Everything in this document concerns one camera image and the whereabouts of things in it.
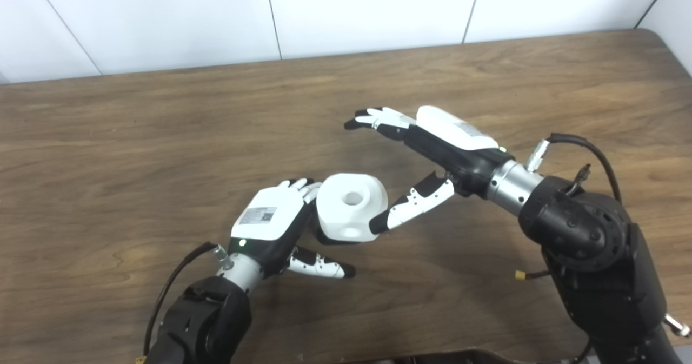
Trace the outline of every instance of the black robot arm segment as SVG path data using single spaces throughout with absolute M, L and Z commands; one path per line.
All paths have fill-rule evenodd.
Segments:
M 371 122 L 380 132 L 377 116 L 368 112 L 370 118 L 356 116 L 344 126 L 350 129 L 356 122 L 366 127 Z M 689 327 L 667 314 L 647 243 L 620 202 L 613 168 L 595 145 L 583 137 L 553 133 L 524 166 L 490 137 L 430 106 L 421 107 L 415 122 L 408 122 L 405 128 L 389 128 L 382 134 L 403 141 L 444 167 L 445 178 L 454 184 L 456 193 L 475 194 L 517 216 L 524 234 L 541 245 L 569 316 L 589 335 L 602 364 L 680 364 L 662 325 L 685 336 L 689 336 Z M 591 150 L 603 164 L 615 198 L 581 187 L 588 166 L 574 181 L 536 174 L 551 143 Z M 437 184 L 434 178 L 426 180 Z M 392 228 L 404 222 L 391 218 L 391 212 L 407 206 L 417 187 L 371 221 L 371 229 Z

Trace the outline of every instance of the wood grain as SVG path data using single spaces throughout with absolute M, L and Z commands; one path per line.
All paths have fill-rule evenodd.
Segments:
M 649 31 L 0 87 L 0 361 L 133 362 L 171 269 L 201 241 L 225 242 L 281 179 L 366 173 L 403 194 L 435 166 L 343 130 L 371 106 L 440 106 L 520 160 L 551 131 L 588 137 L 615 167 L 670 312 L 692 321 L 691 103 L 690 76 Z M 542 172 L 572 177 L 586 162 L 560 146 Z M 594 169 L 586 186 L 607 192 Z M 542 268 L 538 247 L 489 202 L 455 198 L 374 243 L 301 242 L 358 275 L 263 282 L 235 362 L 467 347 L 547 360 L 585 342 L 549 280 L 513 280 Z M 170 299 L 215 268 L 193 263 Z

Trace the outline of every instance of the robotic hand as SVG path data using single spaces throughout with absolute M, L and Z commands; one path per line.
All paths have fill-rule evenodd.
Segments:
M 684 336 L 689 327 L 666 313 L 642 231 L 621 204 L 613 169 L 595 145 L 553 133 L 524 166 L 488 135 L 432 106 L 420 107 L 415 120 L 390 108 L 360 110 L 344 128 L 373 128 L 445 169 L 443 178 L 431 174 L 373 218 L 374 234 L 430 211 L 454 193 L 493 201 L 517 216 L 524 234 L 541 245 L 569 317 L 589 336 L 583 356 L 593 345 L 603 364 L 680 364 L 662 325 Z M 573 181 L 537 174 L 549 145 L 558 142 L 591 150 L 615 198 L 581 187 L 588 166 Z
M 207 243 L 185 258 L 154 308 L 145 338 L 146 364 L 228 364 L 252 322 L 249 295 L 267 277 L 284 270 L 335 278 L 355 275 L 353 266 L 296 245 L 313 216 L 320 185 L 300 179 L 262 189 L 235 222 L 228 252 Z M 186 263 L 212 249 L 220 269 L 190 285 L 171 305 L 149 350 L 151 329 L 172 280 Z
M 542 177 L 526 170 L 488 135 L 439 108 L 425 105 L 413 120 L 391 108 L 356 112 L 344 123 L 346 130 L 373 128 L 387 138 L 403 141 L 419 154 L 445 168 L 413 186 L 370 222 L 373 234 L 393 229 L 439 206 L 455 193 L 490 199 L 514 215 Z

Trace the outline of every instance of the black cable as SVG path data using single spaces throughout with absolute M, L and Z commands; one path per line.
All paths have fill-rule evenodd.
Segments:
M 596 155 L 598 158 L 598 161 L 601 162 L 601 165 L 603 165 L 603 169 L 605 169 L 605 174 L 608 176 L 608 182 L 610 182 L 610 188 L 613 189 L 613 197 L 615 198 L 616 201 L 622 203 L 622 194 L 620 194 L 620 185 L 617 184 L 617 178 L 615 177 L 615 172 L 613 171 L 613 167 L 610 165 L 610 162 L 608 159 L 605 157 L 606 155 L 601 152 L 596 145 L 593 145 L 591 142 L 588 142 L 584 137 L 579 137 L 578 135 L 574 134 L 563 134 L 563 133 L 551 133 L 550 137 L 548 137 L 547 142 L 556 144 L 556 143 L 566 143 L 566 144 L 575 144 L 575 145 L 580 145 L 580 147 L 585 147 L 588 150 L 591 150 L 593 154 Z
M 589 352 L 591 352 L 591 339 L 589 339 L 588 342 L 586 342 L 586 346 L 584 347 L 584 350 L 581 351 L 581 354 L 575 357 L 570 364 L 579 364 L 580 362 L 584 361 L 584 359 L 586 359 L 586 355 L 588 355 Z
M 161 288 L 161 293 L 158 295 L 158 299 L 156 299 L 156 304 L 154 305 L 154 311 L 151 312 L 151 318 L 149 318 L 149 323 L 147 324 L 147 331 L 144 334 L 144 356 L 149 354 L 149 345 L 151 345 L 151 332 L 154 331 L 154 324 L 156 323 L 156 317 L 158 317 L 158 311 L 161 310 L 161 305 L 163 305 L 163 300 L 166 298 L 166 294 L 168 293 L 168 290 L 171 288 L 171 285 L 173 285 L 173 280 L 175 280 L 176 277 L 178 277 L 178 273 L 180 273 L 185 266 L 187 266 L 189 263 L 191 263 L 193 260 L 198 258 L 200 255 L 203 253 L 206 253 L 214 248 L 216 248 L 218 245 L 215 243 L 210 243 L 207 241 L 206 243 L 201 244 L 195 250 L 191 251 L 188 253 L 185 258 L 183 258 L 183 261 L 176 266 L 175 270 L 173 270 L 173 273 L 168 277 L 168 280 L 166 280 L 166 283 L 163 285 L 163 288 Z

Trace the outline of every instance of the black fingertip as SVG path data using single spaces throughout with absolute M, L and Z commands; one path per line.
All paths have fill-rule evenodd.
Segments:
M 357 120 L 350 120 L 348 122 L 344 123 L 344 129 L 346 130 L 356 130 L 357 128 L 365 127 L 363 123 L 358 122 Z
M 344 279 L 350 279 L 356 276 L 356 267 L 350 264 L 339 263 L 341 269 L 344 270 Z
M 387 218 L 389 218 L 389 211 L 385 210 L 381 214 L 377 214 L 373 219 L 371 219 L 370 223 L 368 224 L 368 226 L 370 226 L 371 233 L 380 234 L 389 230 L 387 226 Z

